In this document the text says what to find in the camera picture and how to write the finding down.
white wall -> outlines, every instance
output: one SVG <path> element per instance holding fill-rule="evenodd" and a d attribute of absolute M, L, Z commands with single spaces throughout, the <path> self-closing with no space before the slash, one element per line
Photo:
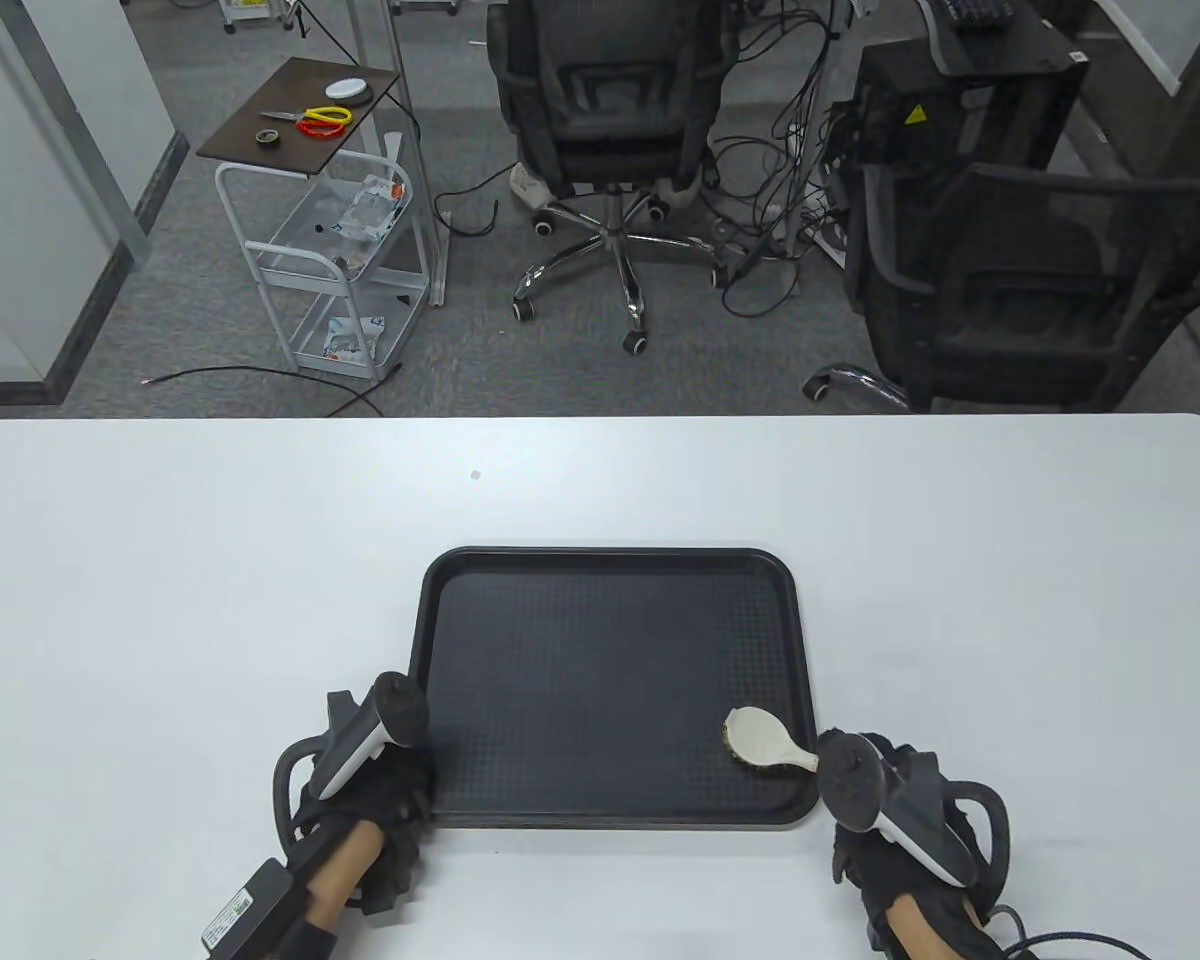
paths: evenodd
<path fill-rule="evenodd" d="M 1098 0 L 1170 94 L 1200 46 L 1200 0 Z"/>
<path fill-rule="evenodd" d="M 128 204 L 174 136 L 119 0 L 23 0 Z"/>
<path fill-rule="evenodd" d="M 110 256 L 0 64 L 0 332 L 26 360 L 16 379 L 50 368 Z"/>
<path fill-rule="evenodd" d="M 130 204 L 174 136 L 116 0 L 25 0 Z M 0 64 L 0 382 L 42 380 L 114 253 Z"/>

floor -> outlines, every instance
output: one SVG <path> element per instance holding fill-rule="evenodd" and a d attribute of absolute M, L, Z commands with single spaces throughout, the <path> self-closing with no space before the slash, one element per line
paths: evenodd
<path fill-rule="evenodd" d="M 362 10 L 376 8 L 359 0 Z M 341 0 L 312 0 L 348 37 Z M 217 5 L 176 8 L 133 0 L 126 8 L 175 125 L 196 148 L 289 55 L 335 59 L 320 36 L 275 24 L 221 29 Z M 404 42 L 422 150 L 436 191 L 476 184 L 514 160 L 484 46 L 485 8 L 468 0 L 458 17 L 404 13 Z M 788 37 L 725 88 L 718 131 L 758 133 L 796 91 L 818 43 L 815 31 Z M 343 394 L 266 374 L 199 374 L 160 386 L 144 376 L 211 364 L 283 366 L 276 340 L 245 271 L 212 182 L 214 164 L 188 157 L 152 230 L 155 254 L 125 284 L 70 397 L 59 407 L 0 407 L 0 418 L 312 418 Z M 727 170 L 740 178 L 760 170 Z M 258 218 L 277 218 L 283 192 L 250 191 Z M 492 236 L 455 239 L 448 302 L 422 316 L 404 348 L 404 368 L 376 398 L 389 416 L 836 415 L 882 412 L 872 398 L 834 392 L 814 407 L 800 384 L 821 364 L 870 365 L 862 320 L 839 290 L 838 270 L 814 252 L 802 264 L 800 293 L 763 320 L 725 314 L 706 265 L 650 262 L 637 269 L 649 301 L 650 348 L 630 358 L 619 347 L 626 323 L 617 276 L 605 260 L 545 292 L 539 319 L 517 324 L 509 294 L 526 265 L 577 239 L 564 228 L 540 241 L 510 198 L 505 179 L 457 206 L 460 226 L 490 216 Z M 772 302 L 778 276 L 757 271 L 737 306 Z M 1124 403 L 1127 412 L 1200 413 L 1200 352 L 1176 334 Z M 372 415 L 358 408 L 347 415 Z"/>

hand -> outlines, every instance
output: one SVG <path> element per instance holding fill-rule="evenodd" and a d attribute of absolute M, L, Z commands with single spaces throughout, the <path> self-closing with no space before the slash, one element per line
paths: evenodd
<path fill-rule="evenodd" d="M 302 787 L 302 803 L 293 820 L 304 835 L 330 828 L 336 835 L 356 833 L 362 841 L 376 840 L 380 833 L 380 852 L 373 856 L 344 859 L 346 868 L 361 869 L 348 888 L 361 887 L 361 910 L 366 914 L 382 913 L 395 905 L 400 893 L 412 882 L 418 863 L 418 840 L 431 823 L 431 794 L 436 786 L 436 764 L 431 752 L 422 748 L 403 749 L 388 745 L 377 760 L 368 760 L 347 786 L 329 800 L 317 800 Z M 376 826 L 364 832 L 358 824 Z M 359 846 L 359 850 L 371 847 Z M 294 874 L 300 872 L 300 865 Z"/>
<path fill-rule="evenodd" d="M 818 744 L 826 737 L 838 733 L 839 731 L 823 733 Z M 865 737 L 880 750 L 884 762 L 899 772 L 906 772 L 907 756 L 916 752 L 913 748 L 894 748 L 892 742 L 878 733 L 866 733 Z M 970 818 L 953 803 L 944 805 L 943 814 L 947 824 L 979 862 L 980 876 L 988 876 L 978 836 L 970 826 Z M 988 918 L 985 911 L 994 906 L 994 902 L 983 902 L 988 899 L 988 892 L 979 888 L 960 890 L 943 883 L 906 850 L 889 842 L 877 830 L 853 833 L 836 824 L 832 876 L 838 883 L 847 877 L 859 888 L 862 906 L 866 908 L 874 934 L 872 940 L 894 956 L 911 956 L 911 960 L 943 956 L 942 950 L 934 949 L 935 946 L 946 946 L 949 952 L 966 960 L 980 960 L 984 956 L 998 960 L 1002 956 L 996 942 L 980 928 L 980 922 Z"/>

black computer tower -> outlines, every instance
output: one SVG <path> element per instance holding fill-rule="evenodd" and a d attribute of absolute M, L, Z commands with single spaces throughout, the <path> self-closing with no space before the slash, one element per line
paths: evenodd
<path fill-rule="evenodd" d="M 1044 169 L 1088 59 L 1027 4 L 1003 32 L 958 35 L 941 19 L 930 29 L 862 50 L 854 101 L 842 104 L 857 163 L 938 179 L 970 163 Z"/>

keyboard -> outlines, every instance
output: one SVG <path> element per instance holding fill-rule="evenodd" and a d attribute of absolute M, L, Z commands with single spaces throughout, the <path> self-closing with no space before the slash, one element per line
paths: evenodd
<path fill-rule="evenodd" d="M 938 0 L 938 6 L 961 34 L 998 31 L 1013 23 L 1012 0 Z"/>

